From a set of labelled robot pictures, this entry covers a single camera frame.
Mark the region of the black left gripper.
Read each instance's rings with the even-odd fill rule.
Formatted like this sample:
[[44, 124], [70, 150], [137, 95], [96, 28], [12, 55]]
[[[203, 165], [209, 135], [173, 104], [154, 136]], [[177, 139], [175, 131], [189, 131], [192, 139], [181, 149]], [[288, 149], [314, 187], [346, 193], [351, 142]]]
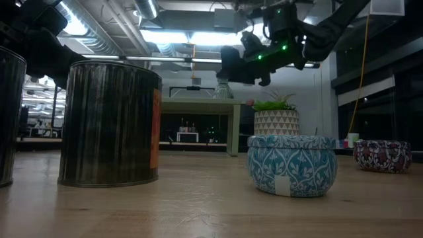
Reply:
[[65, 88], [71, 65], [87, 60], [57, 40], [66, 22], [55, 9], [28, 15], [18, 9], [0, 9], [0, 46], [26, 60], [27, 75], [48, 76], [58, 87]]

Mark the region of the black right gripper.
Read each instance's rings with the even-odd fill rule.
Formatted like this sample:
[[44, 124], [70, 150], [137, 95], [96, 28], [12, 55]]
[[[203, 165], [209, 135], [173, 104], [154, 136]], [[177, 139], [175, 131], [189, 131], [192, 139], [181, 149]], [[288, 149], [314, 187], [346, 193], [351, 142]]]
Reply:
[[269, 6], [253, 10], [248, 18], [260, 17], [263, 22], [262, 34], [270, 45], [265, 46], [253, 32], [246, 32], [241, 37], [245, 48], [243, 59], [239, 51], [232, 46], [221, 47], [221, 70], [216, 73], [218, 79], [229, 82], [253, 84], [260, 79], [260, 86], [270, 84], [270, 75], [277, 69], [289, 64], [303, 69], [307, 62], [301, 55], [301, 41], [304, 36], [298, 29], [297, 7]]

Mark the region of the tall metal can orange label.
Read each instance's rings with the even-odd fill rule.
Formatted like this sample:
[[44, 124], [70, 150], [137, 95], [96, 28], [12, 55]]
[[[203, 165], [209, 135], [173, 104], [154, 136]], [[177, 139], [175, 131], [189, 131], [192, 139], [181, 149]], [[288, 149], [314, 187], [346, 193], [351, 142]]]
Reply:
[[0, 46], [0, 188], [13, 183], [25, 75], [25, 59]]
[[58, 182], [119, 187], [158, 179], [162, 79], [125, 63], [70, 67]]

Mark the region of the blue white patterned candle tin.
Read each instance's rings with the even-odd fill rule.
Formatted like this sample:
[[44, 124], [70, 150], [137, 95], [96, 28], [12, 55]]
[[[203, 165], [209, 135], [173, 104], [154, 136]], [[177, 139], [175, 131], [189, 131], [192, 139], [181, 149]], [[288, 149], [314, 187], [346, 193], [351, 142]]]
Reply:
[[251, 136], [247, 170], [255, 187], [278, 196], [320, 197], [336, 180], [336, 140], [324, 136]]

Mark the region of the purple red patterned candle tin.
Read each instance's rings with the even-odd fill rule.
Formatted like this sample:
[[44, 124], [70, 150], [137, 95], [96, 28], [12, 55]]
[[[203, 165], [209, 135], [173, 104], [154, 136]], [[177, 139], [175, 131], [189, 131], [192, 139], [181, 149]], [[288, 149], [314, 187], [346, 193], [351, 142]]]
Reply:
[[357, 141], [353, 156], [354, 161], [363, 171], [406, 173], [412, 164], [410, 144], [405, 141]]

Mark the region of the pale green perforated metal shelf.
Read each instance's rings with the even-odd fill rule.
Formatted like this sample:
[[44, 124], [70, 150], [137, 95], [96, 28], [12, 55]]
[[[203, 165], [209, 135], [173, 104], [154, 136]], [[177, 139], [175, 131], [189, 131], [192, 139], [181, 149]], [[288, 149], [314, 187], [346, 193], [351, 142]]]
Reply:
[[220, 114], [228, 116], [227, 154], [238, 156], [242, 101], [235, 99], [163, 97], [163, 114]]

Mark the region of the succulent in white patterned pot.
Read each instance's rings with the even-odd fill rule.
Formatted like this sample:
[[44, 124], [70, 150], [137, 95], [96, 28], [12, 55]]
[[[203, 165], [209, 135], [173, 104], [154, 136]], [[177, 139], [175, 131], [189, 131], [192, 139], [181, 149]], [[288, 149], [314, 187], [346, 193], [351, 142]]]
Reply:
[[281, 95], [278, 91], [267, 93], [272, 100], [248, 100], [254, 110], [255, 136], [298, 136], [299, 113], [297, 106], [288, 102], [294, 94]]

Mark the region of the bright ceiling light panel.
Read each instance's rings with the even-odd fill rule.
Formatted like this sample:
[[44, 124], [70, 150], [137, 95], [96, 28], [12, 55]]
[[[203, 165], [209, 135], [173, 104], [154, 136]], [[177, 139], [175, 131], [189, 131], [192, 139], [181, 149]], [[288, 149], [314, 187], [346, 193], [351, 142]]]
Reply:
[[146, 42], [155, 44], [195, 44], [200, 46], [238, 46], [241, 45], [241, 35], [235, 33], [194, 32], [165, 32], [140, 30]]

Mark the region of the long black linear ceiling lamp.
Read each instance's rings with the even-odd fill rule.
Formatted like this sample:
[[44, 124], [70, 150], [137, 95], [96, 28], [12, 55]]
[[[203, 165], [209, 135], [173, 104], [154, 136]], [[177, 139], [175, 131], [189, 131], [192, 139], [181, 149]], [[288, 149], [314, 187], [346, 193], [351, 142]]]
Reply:
[[262, 56], [252, 61], [245, 61], [243, 59], [209, 59], [209, 58], [178, 58], [178, 57], [155, 57], [155, 56], [113, 56], [113, 55], [96, 55], [96, 54], [83, 54], [83, 57], [92, 60], [112, 60], [112, 61], [154, 61], [154, 62], [170, 62], [170, 63], [212, 63], [212, 64], [224, 64], [224, 65], [241, 65], [246, 63], [248, 65], [261, 65], [264, 67], [279, 69], [282, 67], [293, 67], [293, 63], [282, 64], [277, 63], [276, 65], [266, 65]]

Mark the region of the small white stand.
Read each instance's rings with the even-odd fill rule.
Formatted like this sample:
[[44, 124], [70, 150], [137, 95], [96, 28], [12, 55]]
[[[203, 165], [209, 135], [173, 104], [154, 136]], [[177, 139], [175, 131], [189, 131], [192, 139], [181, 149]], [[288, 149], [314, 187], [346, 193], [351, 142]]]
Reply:
[[177, 142], [198, 143], [199, 134], [197, 132], [178, 132], [176, 135]]

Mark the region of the white ceiling box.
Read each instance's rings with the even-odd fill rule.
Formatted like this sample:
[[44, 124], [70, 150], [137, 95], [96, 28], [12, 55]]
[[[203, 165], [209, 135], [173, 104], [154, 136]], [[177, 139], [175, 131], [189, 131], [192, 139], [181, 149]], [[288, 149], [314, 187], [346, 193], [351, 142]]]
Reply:
[[370, 14], [405, 16], [404, 0], [371, 0]]

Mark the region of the black background rig frame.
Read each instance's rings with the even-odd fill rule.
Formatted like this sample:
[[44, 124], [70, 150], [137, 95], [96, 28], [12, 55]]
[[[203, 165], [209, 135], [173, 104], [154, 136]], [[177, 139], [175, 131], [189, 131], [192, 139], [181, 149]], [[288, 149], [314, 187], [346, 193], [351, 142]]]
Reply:
[[[178, 89], [176, 93], [172, 93], [173, 89]], [[186, 87], [169, 87], [169, 97], [174, 97], [178, 94], [180, 90], [187, 90], [187, 91], [201, 91], [205, 90], [207, 93], [212, 97], [213, 95], [210, 93], [210, 91], [215, 91], [215, 88], [212, 87], [199, 87], [199, 86], [186, 86]]]

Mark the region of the silver round ventilation duct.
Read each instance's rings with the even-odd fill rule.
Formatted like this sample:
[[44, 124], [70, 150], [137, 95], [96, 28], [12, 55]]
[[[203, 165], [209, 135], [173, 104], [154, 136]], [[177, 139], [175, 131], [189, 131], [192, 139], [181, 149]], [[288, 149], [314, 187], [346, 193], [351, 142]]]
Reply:
[[157, 0], [134, 0], [139, 15], [146, 20], [154, 19], [159, 14]]

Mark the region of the black aluminium table frame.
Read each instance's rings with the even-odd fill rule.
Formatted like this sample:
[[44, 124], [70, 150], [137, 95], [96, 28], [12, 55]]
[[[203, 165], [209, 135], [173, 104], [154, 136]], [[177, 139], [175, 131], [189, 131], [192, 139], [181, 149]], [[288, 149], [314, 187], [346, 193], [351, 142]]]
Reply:
[[[48, 151], [60, 150], [61, 139], [25, 138], [18, 141], [17, 151]], [[160, 150], [165, 151], [204, 151], [204, 152], [227, 152], [227, 145], [220, 143], [170, 143], [161, 142]], [[412, 162], [423, 164], [423, 151], [412, 152]]]

